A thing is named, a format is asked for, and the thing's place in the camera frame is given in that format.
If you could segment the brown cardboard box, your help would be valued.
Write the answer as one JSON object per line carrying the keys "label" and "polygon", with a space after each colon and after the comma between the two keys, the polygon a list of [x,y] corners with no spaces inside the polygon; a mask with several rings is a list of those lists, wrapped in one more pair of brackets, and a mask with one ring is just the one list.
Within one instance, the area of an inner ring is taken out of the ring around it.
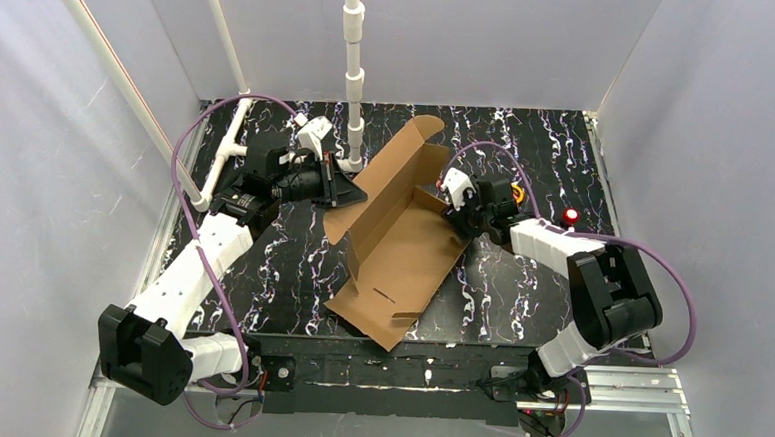
{"label": "brown cardboard box", "polygon": [[450,158],[429,139],[444,128],[435,116],[410,119],[354,184],[366,201],[328,210],[332,245],[347,243],[349,278],[326,308],[392,351],[427,309],[467,247],[443,218],[446,204],[427,192]]}

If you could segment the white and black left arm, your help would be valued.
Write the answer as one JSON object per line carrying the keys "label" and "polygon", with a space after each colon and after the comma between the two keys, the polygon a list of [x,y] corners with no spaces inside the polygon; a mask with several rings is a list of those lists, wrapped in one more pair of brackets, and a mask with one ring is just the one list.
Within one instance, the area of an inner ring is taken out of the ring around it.
{"label": "white and black left arm", "polygon": [[250,348],[239,328],[195,339],[185,333],[195,310],[221,289],[220,277],[277,219],[282,204],[309,201],[332,210],[367,199],[323,140],[308,130],[297,135],[296,150],[275,132],[249,140],[240,172],[213,197],[179,256],[127,306],[111,304],[98,318],[105,377],[160,405],[219,374],[239,373],[248,383]]}

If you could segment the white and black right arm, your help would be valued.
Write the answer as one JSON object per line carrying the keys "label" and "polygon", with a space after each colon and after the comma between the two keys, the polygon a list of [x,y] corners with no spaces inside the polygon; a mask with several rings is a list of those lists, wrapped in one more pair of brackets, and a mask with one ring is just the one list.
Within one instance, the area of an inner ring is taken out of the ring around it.
{"label": "white and black right arm", "polygon": [[523,212],[507,180],[489,181],[451,169],[437,188],[448,200],[443,216],[460,237],[486,235],[567,279],[572,319],[530,354],[527,382],[544,384],[565,376],[662,322],[660,301],[634,247],[579,238]]}

